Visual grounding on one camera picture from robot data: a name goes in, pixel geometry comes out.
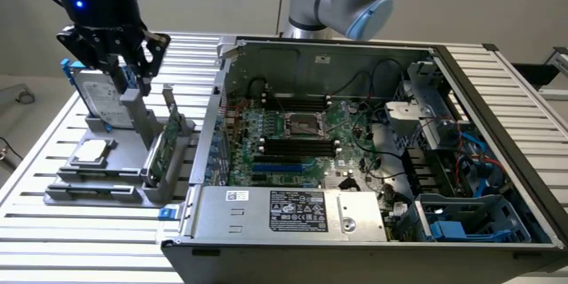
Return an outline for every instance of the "white sticker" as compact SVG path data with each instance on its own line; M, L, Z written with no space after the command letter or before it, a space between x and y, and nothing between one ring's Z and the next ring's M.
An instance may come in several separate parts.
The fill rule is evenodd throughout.
M227 201L248 201L248 191L227 191Z
M120 104L120 95L109 83L85 82L83 84L85 99L91 101L97 116L116 128L132 128L125 106Z
M325 63L327 65L331 63L329 56L316 56L316 63Z
M408 211L408 204L404 202L395 202L392 206L392 213L395 216L403 216L403 214Z

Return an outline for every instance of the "white wall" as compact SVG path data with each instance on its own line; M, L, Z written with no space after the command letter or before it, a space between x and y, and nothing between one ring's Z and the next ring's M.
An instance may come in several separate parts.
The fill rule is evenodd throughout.
M381 39L495 43L513 61L540 62L568 45L567 0L395 0ZM141 0L151 29L273 33L277 0ZM284 1L283 21L288 12ZM67 23L49 0L0 0L0 73L60 75L69 54L55 40Z

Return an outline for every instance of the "circuit board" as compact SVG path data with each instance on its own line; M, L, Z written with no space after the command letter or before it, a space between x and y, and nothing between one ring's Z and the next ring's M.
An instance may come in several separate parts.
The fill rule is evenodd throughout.
M379 188L379 181L369 179L365 174L365 168L375 156L359 149L352 141L353 127L363 132L371 127L367 117L359 118L356 102L333 101L321 112L264 110L253 101L235 105L240 108L228 113L227 126L232 149L229 185L337 188L341 181L351 177L357 181L361 190ZM375 150L372 135L368 135L371 129L367 130L367 133L360 134L357 142L364 148ZM284 143L276 154L267 155L265 151L269 149L264 148L269 147L269 141L277 141L275 143L279 144L291 141L300 147L287 149ZM327 142L335 145L336 154L303 154L313 144L321 145ZM279 162L284 163L272 163L271 159L275 157L271 155L279 157Z
M177 111L177 105L172 104L169 107L169 118L165 126L163 127L163 134L157 145L152 164L149 165L149 172L155 181L161 181L168 172L171 157L176 148L176 139L181 131L181 115Z

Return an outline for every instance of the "motherboard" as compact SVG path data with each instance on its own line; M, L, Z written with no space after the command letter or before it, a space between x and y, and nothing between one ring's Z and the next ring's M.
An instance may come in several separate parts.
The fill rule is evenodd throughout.
M368 171L379 169L380 161L357 146L375 150L373 117L360 116L361 108L371 109L365 102L277 98L232 105L227 113L231 186L379 188L381 183ZM351 184L340 187L345 181Z

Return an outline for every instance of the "blue latch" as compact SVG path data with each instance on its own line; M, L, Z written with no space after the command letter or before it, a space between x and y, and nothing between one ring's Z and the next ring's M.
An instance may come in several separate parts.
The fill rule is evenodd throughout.
M461 222L436 221L429 225L432 237L437 241L448 242L496 242L505 241L511 230L496 231L493 234L465 234Z
M161 208L160 213L157 214L159 221L176 221L176 209Z

